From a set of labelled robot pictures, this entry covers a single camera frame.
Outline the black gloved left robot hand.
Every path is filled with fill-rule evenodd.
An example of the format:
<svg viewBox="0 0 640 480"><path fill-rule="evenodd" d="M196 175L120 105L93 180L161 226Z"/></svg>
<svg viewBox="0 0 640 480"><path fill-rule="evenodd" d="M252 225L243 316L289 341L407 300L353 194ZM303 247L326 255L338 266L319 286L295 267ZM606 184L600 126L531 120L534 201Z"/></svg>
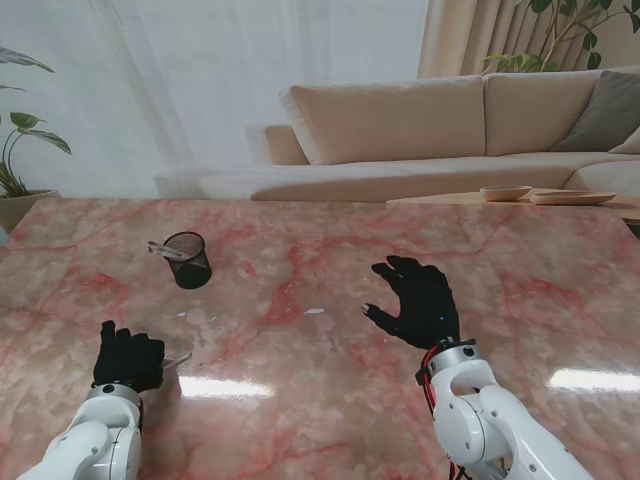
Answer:
<svg viewBox="0 0 640 480"><path fill-rule="evenodd" d="M102 323L100 349L93 369L93 387L120 384L137 393L163 383L165 343L146 333L132 335L112 320Z"/></svg>

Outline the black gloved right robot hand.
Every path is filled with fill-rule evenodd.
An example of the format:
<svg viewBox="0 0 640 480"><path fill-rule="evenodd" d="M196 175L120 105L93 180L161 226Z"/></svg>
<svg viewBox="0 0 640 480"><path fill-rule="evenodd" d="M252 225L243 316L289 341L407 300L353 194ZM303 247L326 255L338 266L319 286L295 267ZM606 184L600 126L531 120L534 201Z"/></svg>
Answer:
<svg viewBox="0 0 640 480"><path fill-rule="evenodd" d="M415 258L389 255L371 266L396 294L396 316L366 303L364 315L387 334L430 350L442 341L458 341L460 324L453 292L443 272Z"/></svg>

